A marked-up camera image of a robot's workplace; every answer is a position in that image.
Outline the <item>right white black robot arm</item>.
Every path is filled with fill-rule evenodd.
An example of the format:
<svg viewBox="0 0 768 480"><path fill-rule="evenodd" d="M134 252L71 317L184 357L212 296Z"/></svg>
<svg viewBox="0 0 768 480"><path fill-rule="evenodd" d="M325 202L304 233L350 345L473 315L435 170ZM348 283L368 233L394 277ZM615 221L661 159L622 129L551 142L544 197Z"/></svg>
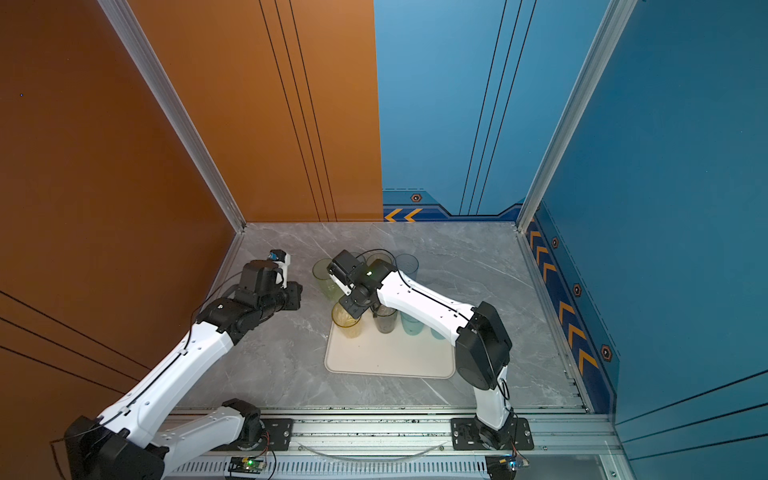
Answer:
<svg viewBox="0 0 768 480"><path fill-rule="evenodd" d="M493 305L452 300L390 262L368 265L346 250L331 259L327 271L343 292L341 308L354 320L376 307L393 308L448 340L455 350L457 373L474 389L476 422L494 433L508 427L512 407L506 373L512 341Z"/></svg>

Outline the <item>tall green glass back row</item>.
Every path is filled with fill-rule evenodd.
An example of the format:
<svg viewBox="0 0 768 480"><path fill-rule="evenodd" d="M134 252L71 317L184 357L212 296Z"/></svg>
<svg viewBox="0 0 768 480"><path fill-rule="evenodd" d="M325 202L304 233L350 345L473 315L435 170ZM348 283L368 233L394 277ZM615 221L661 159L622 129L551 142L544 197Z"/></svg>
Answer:
<svg viewBox="0 0 768 480"><path fill-rule="evenodd" d="M331 278L330 264L330 258L318 260L312 267L312 274L323 295L330 301L337 302L343 296L343 292Z"/></svg>

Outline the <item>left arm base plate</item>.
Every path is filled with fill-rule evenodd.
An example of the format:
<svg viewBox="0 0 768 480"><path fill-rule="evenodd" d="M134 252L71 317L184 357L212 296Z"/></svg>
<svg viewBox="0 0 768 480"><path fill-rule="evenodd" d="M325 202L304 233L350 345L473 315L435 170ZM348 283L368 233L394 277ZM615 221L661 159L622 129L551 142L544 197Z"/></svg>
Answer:
<svg viewBox="0 0 768 480"><path fill-rule="evenodd" d="M261 420L259 435L253 439L237 439L236 441L221 445L213 449L213 452L263 452L264 450L285 452L289 450L294 420L288 417L267 418Z"/></svg>

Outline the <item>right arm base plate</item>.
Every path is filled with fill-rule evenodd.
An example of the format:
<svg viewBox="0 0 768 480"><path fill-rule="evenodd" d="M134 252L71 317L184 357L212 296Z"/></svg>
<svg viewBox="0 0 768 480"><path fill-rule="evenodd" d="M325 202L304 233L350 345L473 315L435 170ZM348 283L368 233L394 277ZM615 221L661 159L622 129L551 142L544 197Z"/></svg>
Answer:
<svg viewBox="0 0 768 480"><path fill-rule="evenodd" d="M532 451L533 434L526 418L510 416L505 424L494 430L477 418L450 420L453 448L457 451Z"/></svg>

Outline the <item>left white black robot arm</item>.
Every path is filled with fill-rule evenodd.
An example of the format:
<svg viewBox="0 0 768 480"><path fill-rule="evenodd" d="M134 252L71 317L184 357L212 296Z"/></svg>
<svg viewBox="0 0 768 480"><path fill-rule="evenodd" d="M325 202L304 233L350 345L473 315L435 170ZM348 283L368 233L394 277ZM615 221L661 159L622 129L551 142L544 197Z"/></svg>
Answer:
<svg viewBox="0 0 768 480"><path fill-rule="evenodd" d="M96 418L76 419L62 438L71 478L161 479L219 446L267 447L260 409L239 399L179 428L160 428L204 373L250 331L278 312L299 309L302 287L288 280L289 265L289 254L279 249L247 263L238 284L202 308L180 343L134 388Z"/></svg>

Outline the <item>tall blue glass back row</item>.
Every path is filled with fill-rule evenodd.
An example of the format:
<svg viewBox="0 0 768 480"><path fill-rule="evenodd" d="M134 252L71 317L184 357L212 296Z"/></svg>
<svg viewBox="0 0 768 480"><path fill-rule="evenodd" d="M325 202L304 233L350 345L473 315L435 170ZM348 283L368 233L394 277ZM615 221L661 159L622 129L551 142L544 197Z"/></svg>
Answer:
<svg viewBox="0 0 768 480"><path fill-rule="evenodd" d="M416 280L419 270L418 259L411 254L399 254L395 257L396 266L400 273L409 279Z"/></svg>

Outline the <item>dark smoky grey glass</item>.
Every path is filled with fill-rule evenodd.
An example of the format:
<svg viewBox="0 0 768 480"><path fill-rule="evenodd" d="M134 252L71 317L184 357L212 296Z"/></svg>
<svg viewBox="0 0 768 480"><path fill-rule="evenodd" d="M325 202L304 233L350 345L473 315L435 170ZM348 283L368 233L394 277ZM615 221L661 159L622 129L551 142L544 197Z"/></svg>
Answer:
<svg viewBox="0 0 768 480"><path fill-rule="evenodd" d="M396 309L380 305L373 312L373 319L377 330L381 334L390 334L396 327L398 311Z"/></svg>

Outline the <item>tall amber glass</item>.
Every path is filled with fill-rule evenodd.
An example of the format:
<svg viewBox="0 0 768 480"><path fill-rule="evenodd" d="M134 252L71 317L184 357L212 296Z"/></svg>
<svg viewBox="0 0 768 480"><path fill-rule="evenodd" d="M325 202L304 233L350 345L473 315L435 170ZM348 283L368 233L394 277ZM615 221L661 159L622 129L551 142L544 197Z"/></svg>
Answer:
<svg viewBox="0 0 768 480"><path fill-rule="evenodd" d="M361 320L352 317L340 302L333 306L331 319L335 327L347 338L356 338L362 332Z"/></svg>

